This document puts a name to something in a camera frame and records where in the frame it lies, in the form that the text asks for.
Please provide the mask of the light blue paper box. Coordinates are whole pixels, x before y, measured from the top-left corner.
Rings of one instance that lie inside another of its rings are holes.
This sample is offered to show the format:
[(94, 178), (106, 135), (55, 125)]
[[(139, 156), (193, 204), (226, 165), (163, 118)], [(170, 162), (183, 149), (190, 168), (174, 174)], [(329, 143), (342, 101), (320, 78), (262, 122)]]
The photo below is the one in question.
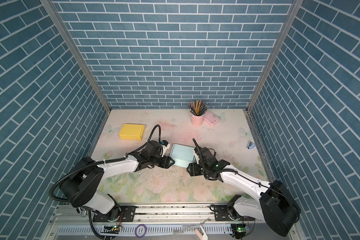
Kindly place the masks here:
[(192, 147), (174, 144), (170, 157), (175, 161), (175, 166), (187, 168), (195, 160), (195, 151)]

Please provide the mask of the yellow paper box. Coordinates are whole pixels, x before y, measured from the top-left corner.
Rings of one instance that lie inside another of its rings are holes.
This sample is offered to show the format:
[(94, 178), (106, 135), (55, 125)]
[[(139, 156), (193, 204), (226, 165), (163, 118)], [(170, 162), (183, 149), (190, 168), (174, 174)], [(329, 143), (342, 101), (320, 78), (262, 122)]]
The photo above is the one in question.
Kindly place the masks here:
[(145, 125), (123, 124), (119, 137), (121, 140), (141, 141), (145, 131)]

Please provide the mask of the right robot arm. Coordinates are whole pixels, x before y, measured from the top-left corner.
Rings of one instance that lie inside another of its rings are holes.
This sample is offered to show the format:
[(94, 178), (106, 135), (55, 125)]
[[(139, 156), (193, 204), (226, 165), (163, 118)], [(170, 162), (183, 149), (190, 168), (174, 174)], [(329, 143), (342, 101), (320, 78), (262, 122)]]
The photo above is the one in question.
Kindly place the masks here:
[(248, 218), (265, 221), (278, 235), (285, 237), (299, 220), (301, 209), (280, 181), (267, 182), (252, 177), (225, 160), (217, 160), (208, 148), (196, 146), (195, 161), (187, 167), (190, 176), (203, 176), (234, 186), (250, 196), (235, 195), (225, 207), (213, 208), (216, 215), (228, 215), (233, 221)]

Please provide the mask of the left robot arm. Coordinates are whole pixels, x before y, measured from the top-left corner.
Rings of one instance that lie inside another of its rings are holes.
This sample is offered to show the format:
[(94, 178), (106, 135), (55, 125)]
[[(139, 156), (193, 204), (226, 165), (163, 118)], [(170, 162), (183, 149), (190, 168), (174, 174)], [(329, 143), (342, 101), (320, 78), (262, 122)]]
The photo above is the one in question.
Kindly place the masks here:
[(94, 161), (89, 157), (83, 158), (54, 185), (63, 192), (65, 198), (57, 198), (54, 189), (50, 190), (50, 197), (68, 202), (74, 208), (92, 209), (114, 219), (120, 207), (113, 197), (98, 190), (100, 183), (113, 176), (150, 167), (170, 168), (175, 164), (171, 157), (165, 155), (170, 146), (167, 141), (149, 141), (140, 152), (127, 153), (120, 159)]

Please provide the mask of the pink flat paper box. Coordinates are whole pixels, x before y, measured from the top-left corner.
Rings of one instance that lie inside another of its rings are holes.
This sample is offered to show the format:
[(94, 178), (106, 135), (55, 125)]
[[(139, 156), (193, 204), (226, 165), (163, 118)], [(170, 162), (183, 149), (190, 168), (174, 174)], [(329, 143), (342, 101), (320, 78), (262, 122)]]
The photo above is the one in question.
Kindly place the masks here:
[(206, 111), (203, 115), (204, 122), (206, 122), (209, 126), (215, 126), (220, 122), (220, 118), (213, 114), (211, 111)]

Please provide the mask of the pink metal pencil cup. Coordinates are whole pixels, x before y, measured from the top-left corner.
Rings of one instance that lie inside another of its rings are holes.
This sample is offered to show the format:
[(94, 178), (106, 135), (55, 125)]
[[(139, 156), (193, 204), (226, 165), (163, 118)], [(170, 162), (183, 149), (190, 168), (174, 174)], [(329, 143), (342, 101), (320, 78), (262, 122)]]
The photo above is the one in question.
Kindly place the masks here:
[(191, 115), (191, 124), (193, 126), (201, 126), (204, 122), (204, 116), (195, 116), (195, 115)]

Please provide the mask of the coloured pencils bundle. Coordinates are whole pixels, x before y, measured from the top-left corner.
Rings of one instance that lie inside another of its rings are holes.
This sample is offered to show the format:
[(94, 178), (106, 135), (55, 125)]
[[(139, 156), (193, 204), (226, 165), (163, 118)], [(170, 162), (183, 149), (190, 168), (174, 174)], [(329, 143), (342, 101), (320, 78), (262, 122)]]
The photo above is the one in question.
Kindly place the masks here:
[(188, 105), (190, 112), (194, 116), (202, 116), (208, 110), (208, 104), (202, 100), (191, 101)]

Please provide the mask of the white pink clip tool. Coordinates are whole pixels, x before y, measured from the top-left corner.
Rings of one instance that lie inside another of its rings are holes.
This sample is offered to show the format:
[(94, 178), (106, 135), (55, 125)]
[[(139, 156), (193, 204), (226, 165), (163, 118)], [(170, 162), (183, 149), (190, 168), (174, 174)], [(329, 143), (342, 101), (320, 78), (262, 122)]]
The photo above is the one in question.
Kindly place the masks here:
[(200, 240), (208, 240), (208, 235), (202, 225), (198, 225), (194, 232)]

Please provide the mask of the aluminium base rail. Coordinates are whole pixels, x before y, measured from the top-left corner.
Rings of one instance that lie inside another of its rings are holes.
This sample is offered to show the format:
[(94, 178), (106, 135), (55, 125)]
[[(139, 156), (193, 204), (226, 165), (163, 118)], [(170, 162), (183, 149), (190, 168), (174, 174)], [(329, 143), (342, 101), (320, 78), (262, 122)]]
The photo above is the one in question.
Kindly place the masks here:
[(287, 236), (276, 234), (265, 221), (248, 218), (233, 221), (228, 215), (216, 215), (218, 203), (122, 204), (121, 219), (106, 222), (88, 211), (59, 205), (42, 235), (43, 240), (199, 240), (194, 230), (205, 229), (208, 240), (303, 240), (300, 225)]

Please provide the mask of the aluminium corner post left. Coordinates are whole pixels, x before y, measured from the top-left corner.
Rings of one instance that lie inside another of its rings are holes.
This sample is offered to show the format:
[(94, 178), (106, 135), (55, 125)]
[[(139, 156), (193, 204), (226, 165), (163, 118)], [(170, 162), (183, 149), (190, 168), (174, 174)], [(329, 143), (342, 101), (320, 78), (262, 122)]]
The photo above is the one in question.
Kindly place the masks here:
[(100, 102), (102, 103), (104, 109), (109, 114), (111, 112), (112, 108), (110, 107), (108, 101), (106, 100), (104, 94), (102, 93), (91, 70), (89, 69), (82, 54), (80, 53), (74, 39), (72, 38), (71, 34), (69, 33), (63, 19), (61, 18), (60, 14), (58, 13), (53, 1), (40, 0), (40, 2), (43, 5), (43, 7), (46, 10), (49, 17), (51, 18), (52, 22), (54, 23), (55, 27), (57, 28), (57, 30), (60, 33), (61, 37), (63, 38), (64, 42), (66, 43), (71, 54), (75, 58), (80, 69), (84, 73), (84, 75), (87, 78), (88, 82), (90, 83), (91, 87), (95, 91), (95, 93), (96, 93), (98, 99), (100, 100)]

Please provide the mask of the aluminium corner post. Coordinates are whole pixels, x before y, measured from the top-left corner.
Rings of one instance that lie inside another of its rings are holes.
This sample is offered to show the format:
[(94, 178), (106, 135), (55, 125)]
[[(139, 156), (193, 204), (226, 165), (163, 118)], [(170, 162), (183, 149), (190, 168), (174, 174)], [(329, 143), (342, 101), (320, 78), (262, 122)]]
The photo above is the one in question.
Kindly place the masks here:
[(265, 65), (263, 72), (259, 78), (259, 81), (254, 89), (254, 93), (248, 103), (248, 106), (246, 109), (247, 113), (250, 113), (253, 110), (256, 100), (258, 99), (258, 97), (261, 93), (261, 90), (267, 81), (267, 77), (269, 76), (269, 73), (275, 63), (275, 60), (281, 50), (281, 47), (283, 46), (283, 43), (292, 27), (292, 24), (301, 8), (303, 2), (304, 2), (303, 0), (293, 1), (291, 8), (287, 14), (286, 20), (285, 20), (283, 26), (281, 27), (278, 38), (275, 41), (275, 45), (268, 57), (267, 63)]
[(57, 28), (57, 30), (60, 33), (61, 37), (63, 38), (64, 42), (66, 43), (71, 54), (75, 58), (80, 69), (84, 73), (84, 75), (87, 78), (88, 82), (90, 83), (91, 87), (95, 91), (95, 93), (96, 93), (98, 99), (100, 100), (100, 102), (102, 103), (104, 109), (109, 114), (111, 112), (112, 108), (110, 107), (108, 101), (106, 100), (104, 94), (102, 93), (91, 70), (89, 69), (82, 54), (80, 53), (74, 39), (72, 38), (71, 34), (69, 33), (63, 19), (61, 18), (60, 14), (58, 13), (53, 1), (40, 0), (40, 2), (43, 5), (43, 7), (46, 10), (49, 17), (51, 18), (52, 22), (54, 23), (55, 27)]

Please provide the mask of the aluminium corner post right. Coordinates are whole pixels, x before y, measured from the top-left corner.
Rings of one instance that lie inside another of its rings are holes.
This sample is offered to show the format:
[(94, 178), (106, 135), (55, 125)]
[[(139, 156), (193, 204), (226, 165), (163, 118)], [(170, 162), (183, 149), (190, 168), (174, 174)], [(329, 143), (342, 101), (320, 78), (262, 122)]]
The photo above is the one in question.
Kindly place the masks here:
[(275, 45), (268, 57), (267, 63), (265, 65), (263, 72), (259, 78), (259, 81), (254, 89), (254, 93), (248, 103), (248, 106), (246, 109), (247, 113), (250, 113), (253, 110), (256, 100), (258, 99), (258, 97), (261, 93), (261, 90), (267, 81), (267, 77), (269, 76), (269, 73), (275, 63), (275, 60), (281, 50), (281, 47), (283, 46), (283, 43), (292, 27), (292, 24), (301, 8), (303, 2), (304, 2), (303, 0), (293, 1), (291, 8), (287, 14), (286, 20), (285, 20), (283, 26), (281, 27), (278, 38), (275, 41)]

